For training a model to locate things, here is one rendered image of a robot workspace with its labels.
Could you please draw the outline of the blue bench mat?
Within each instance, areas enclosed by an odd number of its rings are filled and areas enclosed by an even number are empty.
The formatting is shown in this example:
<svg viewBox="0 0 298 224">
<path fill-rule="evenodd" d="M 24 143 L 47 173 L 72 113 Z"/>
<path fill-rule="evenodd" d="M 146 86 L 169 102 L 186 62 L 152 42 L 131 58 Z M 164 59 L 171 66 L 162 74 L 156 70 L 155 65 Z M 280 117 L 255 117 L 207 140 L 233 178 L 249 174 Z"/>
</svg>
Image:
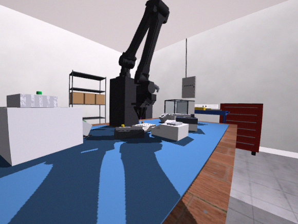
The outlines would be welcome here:
<svg viewBox="0 0 298 224">
<path fill-rule="evenodd" d="M 0 155 L 0 224 L 162 224 L 228 126 L 176 141 L 114 139 L 98 125 L 82 144 L 14 166 Z"/>
</svg>

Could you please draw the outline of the white tube rack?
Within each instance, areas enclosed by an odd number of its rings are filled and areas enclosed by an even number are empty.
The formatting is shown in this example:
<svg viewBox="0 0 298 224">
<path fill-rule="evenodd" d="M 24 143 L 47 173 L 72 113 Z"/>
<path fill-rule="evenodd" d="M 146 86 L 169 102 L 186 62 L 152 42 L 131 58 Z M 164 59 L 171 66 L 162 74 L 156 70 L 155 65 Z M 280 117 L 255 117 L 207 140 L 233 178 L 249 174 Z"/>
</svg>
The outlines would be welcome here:
<svg viewBox="0 0 298 224">
<path fill-rule="evenodd" d="M 138 126 L 142 126 L 142 124 L 132 125 L 132 127 L 138 127 Z M 148 131 L 151 131 L 151 127 L 155 127 L 155 126 L 156 124 L 144 123 L 142 126 L 142 129 L 144 130 L 144 132 L 148 132 Z"/>
</svg>

